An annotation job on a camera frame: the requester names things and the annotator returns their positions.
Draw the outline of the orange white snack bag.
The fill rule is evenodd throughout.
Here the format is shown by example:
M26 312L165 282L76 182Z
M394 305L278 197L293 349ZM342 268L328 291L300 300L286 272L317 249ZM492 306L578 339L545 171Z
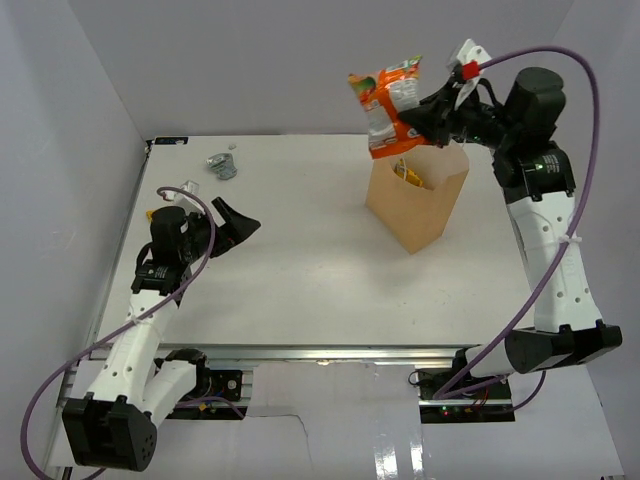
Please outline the orange white snack bag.
M401 155L425 137L403 123L399 114L419 106L421 55L367 75L350 74L348 84L367 119L368 150L374 160Z

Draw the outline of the silver grey foil packet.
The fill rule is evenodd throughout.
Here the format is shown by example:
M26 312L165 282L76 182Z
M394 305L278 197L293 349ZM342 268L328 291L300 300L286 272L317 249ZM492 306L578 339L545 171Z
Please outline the silver grey foil packet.
M237 168L234 163L234 156L229 153L218 153L212 155L206 160L207 168L219 180L231 180L237 175Z

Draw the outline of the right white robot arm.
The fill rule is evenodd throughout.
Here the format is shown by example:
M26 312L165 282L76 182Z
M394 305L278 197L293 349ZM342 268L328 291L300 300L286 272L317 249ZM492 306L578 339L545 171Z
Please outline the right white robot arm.
M622 343L620 328L603 320L592 296L576 233L582 209L571 163L552 139L566 103L563 87L557 73L528 67L505 102L484 103L477 92L459 102L463 87L451 77L398 115L434 146L468 141L490 150L531 288L515 318L531 312L533 325L459 350L438 379L437 399L472 399L492 378L585 364Z

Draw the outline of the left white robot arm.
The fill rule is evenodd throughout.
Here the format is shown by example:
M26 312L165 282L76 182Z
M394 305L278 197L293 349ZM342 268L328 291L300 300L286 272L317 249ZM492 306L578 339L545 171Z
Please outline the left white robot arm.
M145 470L162 422L186 400L211 390L205 353L193 349L157 357L184 293L206 262L250 238L261 224L217 197L205 205L191 194L155 210L150 240L139 251L125 331L86 393L69 399L62 422L80 466Z

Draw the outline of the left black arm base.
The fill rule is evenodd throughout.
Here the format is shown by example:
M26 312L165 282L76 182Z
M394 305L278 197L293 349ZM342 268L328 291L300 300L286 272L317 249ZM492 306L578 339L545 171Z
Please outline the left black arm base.
M221 397L237 402L242 397L243 372L241 370L206 371L206 396Z

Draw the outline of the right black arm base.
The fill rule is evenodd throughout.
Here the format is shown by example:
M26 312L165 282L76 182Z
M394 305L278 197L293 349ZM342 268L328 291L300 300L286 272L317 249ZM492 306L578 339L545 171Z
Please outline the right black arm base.
M453 378L451 370L445 369L416 369L407 378L410 386L419 390L422 400L441 400L472 395L478 390L485 390L491 386L505 381L507 375L473 378L466 375L453 386L445 384Z

